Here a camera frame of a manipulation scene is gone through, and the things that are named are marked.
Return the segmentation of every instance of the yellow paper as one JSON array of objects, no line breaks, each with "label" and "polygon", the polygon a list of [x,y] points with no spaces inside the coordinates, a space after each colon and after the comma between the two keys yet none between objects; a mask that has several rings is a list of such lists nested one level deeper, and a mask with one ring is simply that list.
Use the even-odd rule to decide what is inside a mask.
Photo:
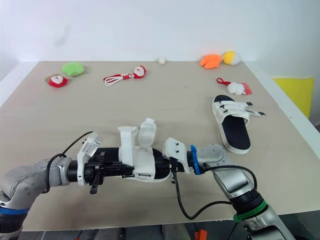
[{"label": "yellow paper", "polygon": [[294,102],[294,104],[309,118],[314,78],[274,78],[278,86]]}]

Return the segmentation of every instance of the metal robot arm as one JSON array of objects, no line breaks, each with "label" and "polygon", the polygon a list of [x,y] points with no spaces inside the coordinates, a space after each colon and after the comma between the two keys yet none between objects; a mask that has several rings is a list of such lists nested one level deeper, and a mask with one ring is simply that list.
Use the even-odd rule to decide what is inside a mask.
[{"label": "metal robot arm", "polygon": [[[196,174],[201,174],[211,167],[235,166],[228,158],[226,150],[212,144],[189,153],[188,162],[195,169]],[[236,211],[234,220],[241,222],[250,232],[252,240],[294,240],[294,236],[285,224],[268,205],[254,184],[241,169],[223,168],[212,169],[213,177],[224,195],[232,203]]]},{"label": "metal robot arm", "polygon": [[[46,189],[46,169],[49,159],[34,166],[20,166],[4,175],[0,184],[0,240],[16,240],[35,199]],[[51,164],[51,187],[66,186],[69,157],[56,158]]]}]

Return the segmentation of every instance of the green plush toy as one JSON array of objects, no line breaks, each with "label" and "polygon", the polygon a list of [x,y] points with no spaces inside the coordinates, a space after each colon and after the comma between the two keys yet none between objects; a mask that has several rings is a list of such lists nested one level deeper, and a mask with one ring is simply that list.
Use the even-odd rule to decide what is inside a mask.
[{"label": "green plush toy", "polygon": [[68,76],[78,76],[85,71],[84,66],[80,62],[72,61],[62,66],[62,72]]}]

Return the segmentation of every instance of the orange plush toy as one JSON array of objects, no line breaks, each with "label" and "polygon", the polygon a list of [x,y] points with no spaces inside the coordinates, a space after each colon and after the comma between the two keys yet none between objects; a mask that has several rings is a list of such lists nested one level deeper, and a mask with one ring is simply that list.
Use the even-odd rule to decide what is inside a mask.
[{"label": "orange plush toy", "polygon": [[214,69],[218,68],[221,63],[221,56],[218,54],[210,54],[203,57],[200,62],[201,66],[204,66],[205,69]]}]

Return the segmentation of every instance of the green ring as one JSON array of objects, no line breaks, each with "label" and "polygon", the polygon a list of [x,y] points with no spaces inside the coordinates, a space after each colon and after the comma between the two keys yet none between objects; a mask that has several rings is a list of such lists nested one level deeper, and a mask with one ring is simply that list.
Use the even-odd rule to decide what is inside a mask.
[{"label": "green ring", "polygon": [[243,219],[248,219],[248,218],[260,213],[266,206],[267,206],[267,203],[265,200],[263,200],[259,206],[252,209],[251,211],[248,211],[248,212],[245,212],[245,213],[239,214],[239,215],[237,215],[237,214],[234,215],[233,220],[236,221],[237,223],[239,223]]}]

